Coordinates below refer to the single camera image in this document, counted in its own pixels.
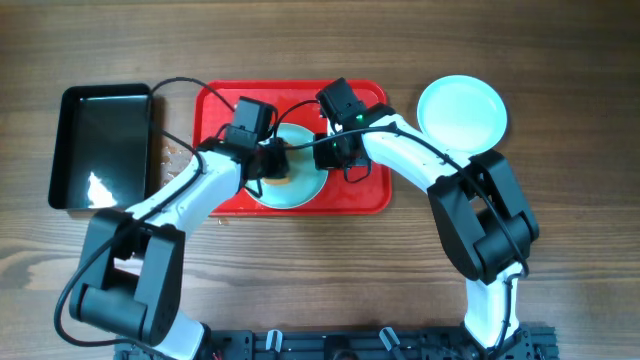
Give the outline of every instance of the black cable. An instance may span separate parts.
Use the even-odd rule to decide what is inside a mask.
[[[273,110],[273,126],[271,126],[271,129],[269,129],[269,132],[267,134],[267,138],[271,137],[271,134],[275,131],[278,132],[278,126],[280,126],[280,123],[278,122],[280,120],[280,116],[278,115],[278,108],[275,106],[272,106],[271,109]]]
[[[228,128],[229,126],[231,126],[231,123],[222,124],[222,126],[220,126],[220,128],[218,129],[218,132],[216,132],[216,135],[214,137],[216,139],[220,138],[222,131],[224,131],[224,129]]]
[[[349,171],[350,171],[350,169],[351,169],[351,168],[349,167],[349,166],[350,166],[350,164],[349,164],[349,165],[347,165],[347,167],[345,167],[345,168],[344,168],[344,173],[343,173],[344,181],[346,181],[347,183],[349,183],[349,184],[357,184],[357,183],[359,183],[360,181],[362,181],[362,180],[364,180],[364,179],[368,178],[368,177],[369,177],[369,175],[371,175],[371,170],[373,169],[372,161],[371,161],[371,160],[367,160],[367,173],[366,173],[364,176],[361,176],[361,177],[359,177],[359,178],[358,178],[358,179],[356,179],[356,180],[351,180],[351,179],[349,179]]]
[[[507,304],[504,321],[502,322],[502,327],[500,328],[500,334],[498,335],[498,342],[493,347],[491,351],[491,358],[496,359],[500,355],[500,351],[502,350],[502,345],[504,345],[504,340],[507,336],[507,330],[509,326],[511,326],[511,290],[513,289],[513,280],[523,277],[523,273],[511,274],[507,277],[507,280],[504,281],[505,286],[507,288]]]
[[[247,190],[251,195],[255,196],[256,198],[260,199],[262,197],[262,183],[260,182],[260,179],[256,179],[256,184],[258,186],[258,191],[253,190],[252,188],[248,187],[248,186],[243,186],[245,190]]]
[[[308,104],[317,104],[318,100],[304,100],[301,101],[295,105],[293,105],[292,107],[290,107],[289,109],[287,109],[287,111],[285,111],[284,113],[282,113],[282,116],[280,118],[278,118],[276,116],[276,122],[273,124],[273,137],[278,137],[278,128],[280,127],[280,124],[282,123],[282,120],[284,120],[285,117],[287,117],[287,115],[289,115],[289,113],[291,113],[293,110],[304,106],[304,105],[308,105]]]
[[[151,94],[150,96],[153,96],[153,93],[155,93],[159,88],[167,85],[167,84],[171,84],[174,82],[190,82],[190,83],[194,83],[194,84],[198,84],[200,86],[202,86],[203,88],[209,90],[213,95],[215,95],[216,97],[218,97],[218,99],[220,99],[220,101],[222,101],[222,103],[229,108],[229,110],[231,110],[231,112],[236,111],[236,109],[227,101],[227,99],[224,98],[224,96],[220,95],[220,93],[212,88],[211,86],[209,86],[209,84],[200,81],[198,79],[194,79],[194,78],[188,78],[188,77],[183,77],[183,76],[178,76],[178,77],[174,77],[174,78],[170,78],[170,79],[166,79],[166,80],[162,80],[159,83],[156,84],[156,86],[153,87],[153,89],[151,89]]]
[[[147,101],[147,112],[148,114],[150,114],[151,111],[151,100],[153,98],[153,94],[162,86],[166,85],[166,84],[170,84],[173,82],[178,82],[178,81],[187,81],[187,82],[192,82],[192,83],[196,83],[204,88],[206,88],[207,90],[211,91],[214,95],[216,95],[218,98],[220,98],[220,100],[231,110],[231,111],[235,111],[235,109],[233,108],[233,106],[231,106],[226,99],[224,99],[215,89],[213,89],[212,87],[210,87],[209,85],[205,84],[204,82],[197,80],[197,79],[191,79],[191,78],[182,78],[182,77],[177,77],[177,78],[172,78],[172,79],[167,79],[164,81],[159,82],[156,86],[153,87],[153,89],[151,89],[150,93],[149,93],[149,98]],[[69,295],[71,294],[71,291],[73,290],[73,288],[75,287],[75,285],[78,283],[78,281],[80,280],[80,278],[82,277],[82,275],[89,269],[89,267],[109,248],[111,247],[114,243],[118,242],[118,241],[122,241],[126,236],[128,236],[133,230],[139,228],[142,224],[144,224],[144,222],[148,219],[150,219],[151,217],[157,215],[158,213],[160,213],[162,211],[162,209],[167,206],[168,204],[170,204],[173,200],[175,200],[178,196],[180,196],[180,194],[182,194],[185,190],[187,190],[191,185],[193,185],[193,183],[198,179],[198,177],[200,176],[200,174],[204,173],[204,161],[202,160],[202,156],[193,148],[191,147],[189,144],[187,144],[186,142],[178,139],[177,137],[175,137],[174,135],[172,135],[171,133],[167,132],[164,129],[159,128],[155,123],[153,123],[152,121],[149,122],[149,126],[151,127],[151,129],[153,131],[159,132],[160,134],[162,134],[163,136],[166,136],[167,138],[175,141],[176,143],[178,143],[180,146],[184,147],[185,149],[189,150],[195,157],[196,160],[198,162],[198,166],[196,168],[196,171],[193,173],[193,175],[191,176],[191,178],[184,183],[182,186],[180,186],[180,188],[178,188],[178,190],[176,190],[174,193],[172,193],[171,195],[169,195],[166,199],[164,199],[162,202],[160,202],[160,204],[156,205],[155,207],[153,207],[148,213],[144,214],[143,216],[141,216],[140,218],[138,218],[137,220],[134,220],[131,224],[129,224],[128,226],[126,226],[125,228],[123,228],[122,230],[119,230],[114,236],[112,236],[110,239],[108,239],[107,241],[105,241],[100,247],[98,247],[98,249],[96,249],[96,251],[94,251],[88,258],[87,260],[82,263],[81,265],[78,266],[78,269],[76,269],[76,271],[74,272],[74,274],[71,276],[71,278],[69,279],[69,281],[67,282],[67,284],[65,285],[64,289],[62,290],[62,292],[60,293],[60,297],[58,298],[58,302],[56,304],[55,310],[53,312],[53,326],[56,330],[56,333],[58,334],[58,336],[60,336],[63,340],[65,340],[66,342],[70,343],[71,345],[75,345],[75,346],[80,346],[80,347],[99,347],[99,346],[111,346],[111,345],[116,345],[116,344],[131,344],[134,346],[137,346],[141,349],[143,349],[146,352],[152,352],[153,350],[151,348],[149,348],[148,346],[139,343],[138,341],[132,340],[132,339],[126,339],[126,338],[121,338],[121,339],[112,339],[112,340],[102,340],[102,341],[82,341],[82,340],[78,340],[76,338],[74,338],[73,336],[69,335],[63,328],[62,326],[62,310],[64,309],[64,304],[67,301],[67,298],[69,297]],[[220,135],[220,133],[222,132],[222,130],[225,128],[226,126],[222,126],[219,130],[218,133],[216,134],[216,137]]]

